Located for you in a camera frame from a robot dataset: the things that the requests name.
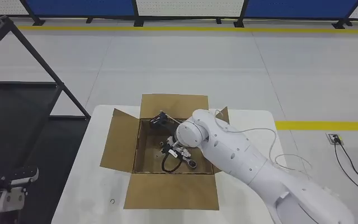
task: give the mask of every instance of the gray floor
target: gray floor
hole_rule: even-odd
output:
[[[17,20],[18,24],[30,24]],[[84,20],[46,25],[84,26]],[[95,21],[91,26],[131,26]],[[152,22],[146,26],[213,26]],[[231,26],[231,21],[223,26]],[[247,27],[332,29],[330,23],[249,22]],[[143,93],[203,94],[211,108],[269,110],[275,120],[358,120],[358,35],[262,32],[23,31],[92,113],[96,105],[139,105]],[[1,81],[50,81],[12,36],[0,41]],[[80,114],[61,96],[53,114]],[[339,132],[358,165],[358,132]],[[325,131],[279,131],[286,158],[349,206],[358,220],[358,188],[340,170]],[[358,181],[342,151],[342,163]]]

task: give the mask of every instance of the open cardboard box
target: open cardboard box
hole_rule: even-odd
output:
[[[208,209],[219,210],[214,167],[198,148],[189,149],[197,168],[183,162],[173,173],[162,171],[159,143],[170,133],[151,129],[149,121],[162,110],[185,120],[197,109],[209,109],[208,97],[199,95],[148,94],[142,96],[140,118],[114,110],[101,166],[130,172],[125,209]],[[224,117],[228,122],[227,108]],[[168,157],[166,169],[178,164]]]

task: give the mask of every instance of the blue fence panel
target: blue fence panel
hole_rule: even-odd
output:
[[[357,0],[249,0],[245,17],[343,18]]]
[[[36,15],[133,16],[131,0],[27,0]]]

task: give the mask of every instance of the electrical cable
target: electrical cable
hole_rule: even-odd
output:
[[[351,162],[351,165],[352,165],[352,168],[354,170],[354,172],[358,175],[358,172],[356,170],[356,168],[354,167],[353,165],[353,162],[351,160],[351,157],[348,155],[348,153],[346,152],[345,148],[343,147],[342,143],[341,142],[338,142],[340,144],[340,146],[342,147],[343,151],[345,152],[346,156],[348,157],[349,161]]]
[[[215,111],[215,114],[214,114],[214,120],[215,120],[217,126],[218,126],[219,128],[221,128],[224,132],[243,133],[243,132],[247,132],[247,131],[250,131],[250,130],[270,130],[270,131],[272,131],[272,132],[275,134],[275,138],[274,138],[274,140],[272,141],[272,144],[271,144],[271,146],[270,146],[270,149],[268,150],[268,158],[270,159],[270,161],[271,161],[273,164],[277,164],[278,166],[280,166],[280,167],[282,167],[282,168],[285,168],[285,169],[288,169],[288,170],[295,170],[295,171],[298,171],[298,172],[303,173],[304,175],[309,176],[308,174],[306,174],[306,173],[303,172],[302,170],[297,170],[297,169],[294,169],[294,168],[289,168],[289,167],[283,166],[283,165],[281,165],[281,164],[279,164],[279,163],[277,162],[277,158],[280,157],[280,156],[296,156],[296,157],[298,157],[298,158],[304,160],[305,162],[307,162],[307,163],[309,164],[309,166],[311,167],[311,169],[312,169],[312,164],[311,164],[310,162],[308,162],[306,159],[304,159],[304,158],[302,158],[302,157],[300,157],[300,156],[298,156],[298,155],[295,155],[295,154],[279,154],[278,156],[275,157],[274,160],[272,160],[272,158],[271,158],[271,152],[272,152],[272,148],[274,147],[274,144],[275,144],[276,139],[277,139],[277,134],[276,134],[276,132],[275,132],[274,130],[272,130],[272,129],[270,129],[270,128],[250,128],[250,129],[238,130],[238,131],[228,130],[228,128],[223,128],[223,127],[218,123],[218,121],[216,120],[216,119],[217,119],[216,116],[218,115],[218,112],[219,112],[222,116],[224,116],[223,113],[222,113],[220,110],[216,110],[216,111]]]
[[[182,158],[182,157],[179,158],[179,164],[178,164],[176,167],[174,167],[174,169],[172,169],[172,170],[166,170],[166,168],[164,167],[164,164],[166,163],[166,160],[167,160],[168,156],[169,156],[169,152],[166,152],[166,155],[164,156],[164,158],[163,158],[163,160],[162,160],[162,170],[163,170],[164,172],[174,172],[174,171],[176,171],[176,170],[180,167],[181,162],[183,161],[183,158]]]
[[[337,158],[337,162],[340,165],[341,169],[343,170],[343,172],[346,174],[346,176],[352,181],[352,183],[354,183],[356,186],[358,186],[358,184],[356,182],[354,182],[354,180],[352,180],[352,178],[347,174],[347,172],[345,171],[345,169],[343,169],[340,160],[338,159],[338,155],[337,155],[337,148],[336,148],[336,142],[335,142],[335,153],[336,153],[336,158]]]

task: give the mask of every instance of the white cable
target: white cable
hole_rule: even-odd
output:
[[[167,113],[165,113],[167,117],[169,117],[170,119],[174,120],[176,123],[181,124],[180,122],[178,122],[176,119],[172,118],[171,116],[169,116]]]
[[[281,164],[279,164],[279,163],[277,162],[277,158],[280,157],[280,156],[296,156],[296,157],[298,157],[298,158],[301,158],[301,159],[304,160],[305,162],[307,162],[307,163],[309,164],[309,166],[311,167],[311,169],[312,169],[312,165],[311,165],[306,159],[304,159],[304,158],[302,158],[302,157],[300,157],[300,156],[298,156],[298,155],[295,155],[295,154],[280,154],[280,155],[278,155],[278,156],[275,157],[274,161],[272,160],[272,158],[271,158],[271,152],[272,152],[272,148],[274,147],[274,144],[275,144],[276,138],[277,138],[277,134],[276,134],[276,132],[275,132],[274,130],[272,130],[272,129],[270,129],[270,128],[250,128],[250,129],[238,130],[238,131],[228,130],[228,128],[223,128],[223,127],[218,123],[218,121],[216,120],[216,116],[218,115],[218,112],[219,112],[222,116],[224,116],[223,113],[222,113],[220,110],[216,110],[216,111],[215,111],[215,114],[214,114],[214,120],[215,120],[217,126],[218,126],[219,128],[221,128],[221,129],[222,129],[223,131],[225,131],[225,132],[243,133],[243,132],[247,132],[247,131],[249,131],[249,130],[270,130],[270,131],[272,131],[272,132],[275,134],[275,138],[274,138],[274,140],[272,141],[272,144],[271,144],[270,149],[269,149],[269,151],[268,151],[268,158],[270,159],[270,161],[271,161],[273,164],[277,164],[278,166],[280,166],[280,167],[282,167],[282,168],[285,168],[285,169],[288,169],[288,170],[295,170],[295,171],[301,172],[301,173],[303,173],[303,174],[309,176],[308,174],[304,173],[302,170],[297,170],[297,169],[289,168],[289,167],[283,166],[283,165],[281,165]]]

